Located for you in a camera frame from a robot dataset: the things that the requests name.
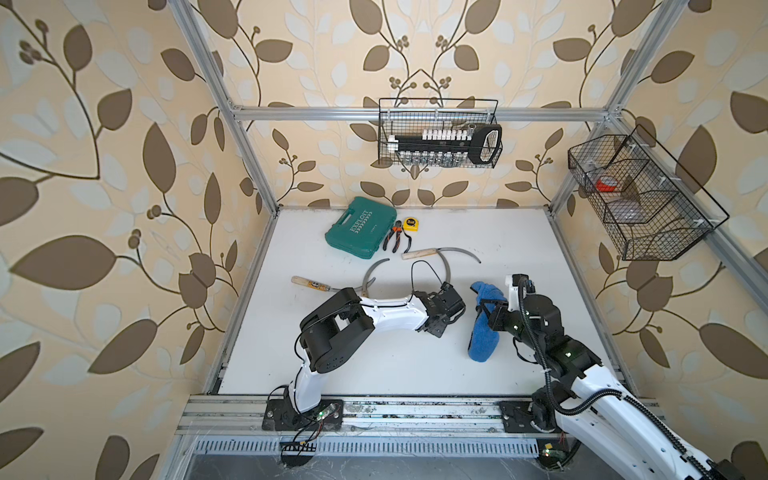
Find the blue microfiber rag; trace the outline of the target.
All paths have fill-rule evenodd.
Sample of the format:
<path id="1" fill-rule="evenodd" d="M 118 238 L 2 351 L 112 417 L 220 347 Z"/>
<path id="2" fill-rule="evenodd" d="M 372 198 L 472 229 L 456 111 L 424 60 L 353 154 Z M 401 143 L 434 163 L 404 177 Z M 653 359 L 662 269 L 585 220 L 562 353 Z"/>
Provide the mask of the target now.
<path id="1" fill-rule="evenodd" d="M 476 313 L 468 355 L 471 360 L 484 363 L 494 353 L 499 343 L 499 333 L 489 325 L 491 314 L 499 305 L 505 305 L 507 300 L 502 291 L 495 285 L 476 281 L 470 289 L 476 294 Z"/>

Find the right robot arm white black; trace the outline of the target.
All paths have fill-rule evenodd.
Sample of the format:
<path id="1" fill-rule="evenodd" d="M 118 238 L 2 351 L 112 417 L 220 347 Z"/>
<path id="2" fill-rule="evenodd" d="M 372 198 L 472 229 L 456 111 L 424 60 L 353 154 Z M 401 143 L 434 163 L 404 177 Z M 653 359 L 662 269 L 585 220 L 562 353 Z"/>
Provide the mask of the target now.
<path id="1" fill-rule="evenodd" d="M 540 294 L 482 299 L 493 331 L 533 351 L 544 385 L 532 396 L 531 424 L 559 429 L 625 479 L 741 479 L 728 459 L 714 461 L 678 436 L 615 377 L 584 343 L 566 334 L 561 312 Z"/>

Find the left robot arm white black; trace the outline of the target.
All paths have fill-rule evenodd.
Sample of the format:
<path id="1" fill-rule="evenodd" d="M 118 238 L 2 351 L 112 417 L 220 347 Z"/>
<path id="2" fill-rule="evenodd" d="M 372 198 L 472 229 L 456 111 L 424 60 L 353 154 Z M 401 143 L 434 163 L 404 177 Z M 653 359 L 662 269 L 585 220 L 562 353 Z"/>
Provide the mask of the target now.
<path id="1" fill-rule="evenodd" d="M 372 334 L 407 330 L 440 338 L 465 312 L 465 302 L 447 282 L 436 292 L 385 300 L 362 297 L 351 287 L 335 292 L 300 322 L 295 353 L 302 364 L 289 386 L 293 409 L 303 414 L 316 408 L 325 376 L 349 361 Z"/>

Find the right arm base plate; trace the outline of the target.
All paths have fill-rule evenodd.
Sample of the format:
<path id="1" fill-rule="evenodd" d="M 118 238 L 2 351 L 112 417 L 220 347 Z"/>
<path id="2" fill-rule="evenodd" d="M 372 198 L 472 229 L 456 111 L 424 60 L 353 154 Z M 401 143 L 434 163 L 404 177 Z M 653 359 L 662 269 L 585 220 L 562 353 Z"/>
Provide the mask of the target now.
<path id="1" fill-rule="evenodd" d="M 553 433 L 555 420 L 547 407 L 533 401 L 500 401 L 498 407 L 506 433 Z"/>

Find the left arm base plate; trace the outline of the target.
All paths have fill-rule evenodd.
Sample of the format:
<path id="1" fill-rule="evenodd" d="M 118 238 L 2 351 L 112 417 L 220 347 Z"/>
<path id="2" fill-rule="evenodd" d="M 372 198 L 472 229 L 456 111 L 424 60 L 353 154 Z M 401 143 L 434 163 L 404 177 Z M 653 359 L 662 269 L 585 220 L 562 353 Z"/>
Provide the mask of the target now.
<path id="1" fill-rule="evenodd" d="M 298 432 L 324 429 L 338 431 L 344 414 L 342 400 L 322 400 L 315 408 L 298 413 L 288 397 L 270 399 L 267 402 L 262 429 L 275 432 Z"/>

